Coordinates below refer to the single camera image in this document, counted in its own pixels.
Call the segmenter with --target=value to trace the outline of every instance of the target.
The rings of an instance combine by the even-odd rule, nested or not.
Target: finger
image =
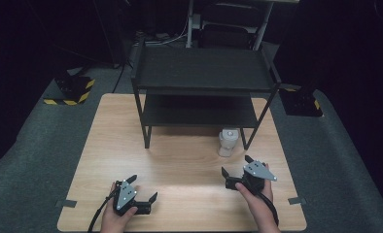
[[[131,218],[136,214],[137,210],[137,207],[131,207],[128,209],[128,211],[119,218],[119,223],[122,225],[127,225]]]
[[[268,163],[266,163],[265,167],[267,168],[267,170],[270,170]],[[270,180],[268,180],[268,179],[264,180],[264,189],[266,189],[266,190],[271,189],[271,181]]]
[[[110,189],[110,193],[112,193],[113,191],[114,191],[114,189],[116,188],[116,183],[113,183],[112,184],[112,187],[111,187],[111,189]],[[107,202],[107,206],[106,206],[106,211],[108,210],[108,209],[113,209],[113,202],[114,202],[114,197],[112,197],[112,198],[110,198],[110,200]]]
[[[110,189],[110,193],[112,193],[112,191],[114,191],[115,188],[116,188],[116,183],[113,183],[113,184],[112,184],[112,187],[111,187],[111,189]]]
[[[252,194],[252,192],[250,192],[249,189],[247,189],[247,188],[245,187],[245,185],[243,185],[243,183],[236,183],[235,186],[236,186],[237,190],[242,194],[242,196],[244,197],[244,199],[246,199],[246,201],[247,201],[248,203],[252,202],[252,200],[253,200],[254,198],[256,198],[256,197]]]

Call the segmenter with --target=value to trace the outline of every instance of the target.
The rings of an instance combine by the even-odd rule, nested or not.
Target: lower shelf
[[[252,99],[245,96],[196,96],[147,94],[145,126],[222,126],[255,128]]]

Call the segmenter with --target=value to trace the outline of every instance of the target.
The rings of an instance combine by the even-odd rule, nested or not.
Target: small white object
[[[237,139],[239,138],[239,131],[234,128],[225,128],[219,133],[220,148],[219,156],[230,157],[234,146],[236,146]]]

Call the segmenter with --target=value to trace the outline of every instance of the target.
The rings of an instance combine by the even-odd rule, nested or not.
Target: upper shelf
[[[134,66],[138,88],[270,92],[274,86],[259,50],[140,46]]]

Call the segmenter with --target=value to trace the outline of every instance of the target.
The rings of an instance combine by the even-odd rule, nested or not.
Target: black shelf
[[[147,94],[146,126],[255,128],[258,120],[250,94],[246,96]]]
[[[146,149],[154,126],[191,126],[239,128],[247,150],[281,80],[263,50],[169,49],[141,40],[131,83]],[[259,117],[252,93],[269,94]],[[244,128],[253,128],[247,142]]]
[[[140,89],[271,92],[274,86],[257,50],[145,47],[139,52],[134,75]]]

